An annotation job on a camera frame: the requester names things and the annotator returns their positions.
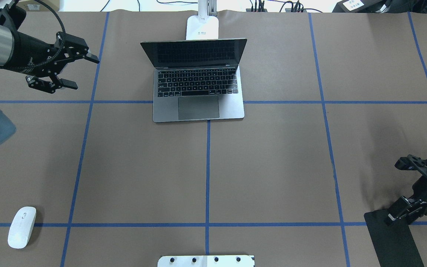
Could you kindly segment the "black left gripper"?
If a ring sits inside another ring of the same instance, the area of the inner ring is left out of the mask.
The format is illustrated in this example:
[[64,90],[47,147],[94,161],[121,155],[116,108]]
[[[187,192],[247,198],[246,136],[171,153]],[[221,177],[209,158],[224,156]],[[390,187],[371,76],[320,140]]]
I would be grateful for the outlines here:
[[29,88],[46,93],[55,93],[61,88],[78,89],[76,82],[59,78],[57,75],[49,76],[51,81],[42,80],[36,75],[43,73],[42,64],[52,58],[57,60],[84,59],[95,64],[100,63],[98,56],[88,52],[86,41],[80,37],[64,32],[56,33],[54,44],[48,44],[35,37],[31,37],[21,32],[14,34],[14,49],[11,57],[11,69],[13,71],[29,74],[26,76]]

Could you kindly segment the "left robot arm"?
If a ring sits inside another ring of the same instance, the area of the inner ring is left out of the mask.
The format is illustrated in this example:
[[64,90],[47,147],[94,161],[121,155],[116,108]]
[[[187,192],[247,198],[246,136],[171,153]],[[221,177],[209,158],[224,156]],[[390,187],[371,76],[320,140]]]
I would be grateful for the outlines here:
[[[80,59],[99,63],[82,38],[57,32],[56,42],[48,44],[19,32],[18,26],[8,15],[0,15],[0,68],[25,74],[29,88],[46,93],[76,90],[76,82],[58,77],[66,65]],[[0,110],[0,145],[15,132],[14,123]]]

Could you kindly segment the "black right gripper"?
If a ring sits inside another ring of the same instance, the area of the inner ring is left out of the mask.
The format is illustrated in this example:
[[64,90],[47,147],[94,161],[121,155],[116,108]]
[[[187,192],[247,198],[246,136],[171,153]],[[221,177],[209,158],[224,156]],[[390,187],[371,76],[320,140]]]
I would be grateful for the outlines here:
[[413,194],[409,198],[401,196],[388,209],[384,222],[391,226],[404,219],[407,224],[413,223],[422,216],[427,216],[427,178],[420,177],[412,186]]

